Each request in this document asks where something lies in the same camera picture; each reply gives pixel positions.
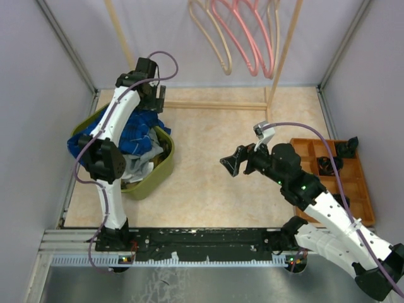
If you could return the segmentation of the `blue plaid shirt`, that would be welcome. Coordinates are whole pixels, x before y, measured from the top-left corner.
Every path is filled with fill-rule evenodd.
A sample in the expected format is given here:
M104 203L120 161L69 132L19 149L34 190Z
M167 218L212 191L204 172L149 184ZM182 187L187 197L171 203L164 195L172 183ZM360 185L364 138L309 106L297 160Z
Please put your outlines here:
M95 126L103 118L106 107L94 114L93 121L89 122L81 131L75 133L67 141L67 148L70 154L76 158L80 151L80 138L89 136L95 129ZM158 114L150 110L133 110L127 123L124 126L121 137L119 139L118 149L122 154L130 154L140 156L152 149L151 130L158 126L167 134L171 134L168 128L159 118Z

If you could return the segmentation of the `wooden hanger with blue shirt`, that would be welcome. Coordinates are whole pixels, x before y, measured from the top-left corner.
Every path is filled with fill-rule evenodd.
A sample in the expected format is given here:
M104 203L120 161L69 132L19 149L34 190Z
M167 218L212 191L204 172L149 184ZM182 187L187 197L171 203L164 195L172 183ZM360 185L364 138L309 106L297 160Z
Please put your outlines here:
M192 21L209 43L224 75L230 76L233 68L232 55L222 29L213 16L211 4L212 1L190 0L187 2Z

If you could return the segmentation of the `light wooden hanger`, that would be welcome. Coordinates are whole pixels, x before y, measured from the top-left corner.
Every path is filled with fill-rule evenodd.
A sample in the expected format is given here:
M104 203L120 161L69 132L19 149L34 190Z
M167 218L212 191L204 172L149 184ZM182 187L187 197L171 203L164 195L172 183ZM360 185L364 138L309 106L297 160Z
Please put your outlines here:
M280 18L279 18L280 2L277 0L268 1L266 16L268 20L268 28L270 30L270 40L273 50L273 71L270 76L272 80L275 77L278 61L280 58Z

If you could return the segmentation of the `grey shirt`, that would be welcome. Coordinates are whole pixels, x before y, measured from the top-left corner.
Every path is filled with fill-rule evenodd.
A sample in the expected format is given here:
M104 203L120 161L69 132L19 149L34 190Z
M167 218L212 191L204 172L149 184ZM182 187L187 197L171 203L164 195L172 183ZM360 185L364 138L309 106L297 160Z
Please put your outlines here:
M151 161L153 158L163 153L163 148L160 146L157 133L154 129L149 130L148 134L146 135L146 138L149 139L148 142L151 144L150 148L147 148L146 151L141 154L135 154L135 155L124 154L123 157L129 156L133 158L141 158L142 160Z

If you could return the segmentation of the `white shirt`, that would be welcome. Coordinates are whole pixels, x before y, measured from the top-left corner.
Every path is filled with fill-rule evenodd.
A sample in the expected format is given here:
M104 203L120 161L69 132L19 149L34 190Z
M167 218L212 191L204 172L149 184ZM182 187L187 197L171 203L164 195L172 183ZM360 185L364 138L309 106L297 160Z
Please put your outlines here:
M154 169L154 163L141 158L124 157L126 168L121 177L123 182L134 183L142 181Z

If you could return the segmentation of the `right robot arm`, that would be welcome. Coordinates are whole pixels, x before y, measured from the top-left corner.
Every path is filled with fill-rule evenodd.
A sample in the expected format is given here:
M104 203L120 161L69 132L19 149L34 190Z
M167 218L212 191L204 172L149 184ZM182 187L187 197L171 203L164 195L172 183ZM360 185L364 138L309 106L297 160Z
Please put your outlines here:
M301 157L291 144L277 144L271 151L265 145L241 145L233 155L220 160L233 177L242 162L246 163L246 175L259 172L276 182L286 201L328 229L324 233L307 220L293 217L289 222L294 227L282 234L286 248L314 251L345 270L370 298L387 298L403 277L403 244L392 245L361 219L350 218L319 178L302 170Z

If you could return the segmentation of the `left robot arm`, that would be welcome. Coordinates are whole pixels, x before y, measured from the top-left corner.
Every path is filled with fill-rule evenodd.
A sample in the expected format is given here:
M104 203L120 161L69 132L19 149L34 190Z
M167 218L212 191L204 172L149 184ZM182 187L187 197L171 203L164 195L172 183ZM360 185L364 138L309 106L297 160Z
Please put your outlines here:
M113 98L92 131L78 137L76 163L97 187L103 212L102 223L90 239L98 251L123 251L132 243L122 204L121 180L127 162L120 141L134 111L153 117L163 111L165 87L159 85L161 81L158 64L150 56L139 58L132 71L116 80Z

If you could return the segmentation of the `wooden clothes rack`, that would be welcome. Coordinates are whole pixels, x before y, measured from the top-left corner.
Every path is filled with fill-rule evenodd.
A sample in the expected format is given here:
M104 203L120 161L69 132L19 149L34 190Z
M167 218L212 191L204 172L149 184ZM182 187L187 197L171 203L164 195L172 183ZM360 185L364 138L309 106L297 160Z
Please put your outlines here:
M267 68L264 59L262 56L261 51L259 50L259 47L256 45L256 41L251 34L252 41L254 43L254 46L256 48L256 52L258 54L258 66L259 69L261 69L263 74L267 79L270 80L270 76L273 71L273 50L271 46L271 40L270 40L270 30L268 27L264 26L263 20L260 17L258 13L258 2L255 1L254 4L251 4L249 1L246 1L245 4L249 7L251 12L254 14L254 17L256 18L256 21L261 29L261 33L263 37L265 38L265 43L266 43L266 50L268 53L268 56L270 58L270 68ZM270 110L271 110L271 105L273 101L273 97L276 92L276 88L278 86L278 82L280 80L280 76L282 74L283 66L285 64L285 60L287 57L287 53L290 47L290 43L296 28L296 24L299 18L299 14L301 11L303 2L302 1L297 1L295 3L295 8L293 15L290 20L290 24L288 27L288 32L287 32L287 37L284 42L283 48L280 48L280 58L278 61L278 68L275 74L275 77L272 79L272 85L271 86L266 86L264 87L264 102L209 102L209 101L202 101L202 100L197 100L195 102L191 100L186 100L186 101L169 101L165 105L168 108L172 109L206 109L206 110L263 110L266 112L266 117L270 116Z

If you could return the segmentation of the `olive green plastic basket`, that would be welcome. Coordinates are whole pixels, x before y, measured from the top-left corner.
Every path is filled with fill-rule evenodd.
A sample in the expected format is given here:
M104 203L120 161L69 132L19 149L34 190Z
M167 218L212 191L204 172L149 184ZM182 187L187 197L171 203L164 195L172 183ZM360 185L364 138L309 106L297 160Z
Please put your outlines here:
M163 148L162 154L166 156L165 160L154 170L153 173L150 174L154 185L156 185L154 190L156 190L156 188L161 185L161 183L163 183L163 181L166 180L174 170L175 145L170 134L167 134L162 128L155 126L154 130L157 133L160 146ZM129 194L134 200L139 201L147 198L154 190L146 192L132 192L121 190L121 192Z

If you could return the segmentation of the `dark rolled cloth in tray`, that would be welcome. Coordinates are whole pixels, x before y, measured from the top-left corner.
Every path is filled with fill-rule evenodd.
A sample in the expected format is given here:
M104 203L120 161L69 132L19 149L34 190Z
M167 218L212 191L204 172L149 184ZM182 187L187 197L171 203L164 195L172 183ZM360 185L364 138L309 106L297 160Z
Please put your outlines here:
M340 158L355 158L356 150L359 145L357 136L350 138L348 141L335 143L336 155Z

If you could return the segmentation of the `wooden compartment tray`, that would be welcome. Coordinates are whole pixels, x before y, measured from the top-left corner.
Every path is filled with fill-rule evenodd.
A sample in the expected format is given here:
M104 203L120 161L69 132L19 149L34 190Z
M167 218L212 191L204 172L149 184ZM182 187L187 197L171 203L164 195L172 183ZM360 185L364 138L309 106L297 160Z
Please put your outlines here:
M327 141L334 157L337 157L335 149L335 143L337 142L341 142L341 140ZM290 144L301 157L302 169L310 174L316 175L331 194L339 194L340 190L335 175L319 175L317 158L329 157L323 142L320 139L292 138ZM343 168L338 173L345 196L348 196L350 199L350 211L355 218L362 219L362 224L366 227L371 227L375 224L376 219L358 151L356 150L355 158L341 159L343 160Z

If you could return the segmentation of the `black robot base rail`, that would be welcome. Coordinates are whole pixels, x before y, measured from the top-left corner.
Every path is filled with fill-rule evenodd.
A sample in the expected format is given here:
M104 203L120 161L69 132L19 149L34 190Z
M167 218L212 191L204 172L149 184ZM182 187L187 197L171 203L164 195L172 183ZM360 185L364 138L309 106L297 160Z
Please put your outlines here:
M129 235L93 237L92 229L44 232L39 253L52 266L131 268L278 267L300 273L312 252L290 234L270 228L130 228Z

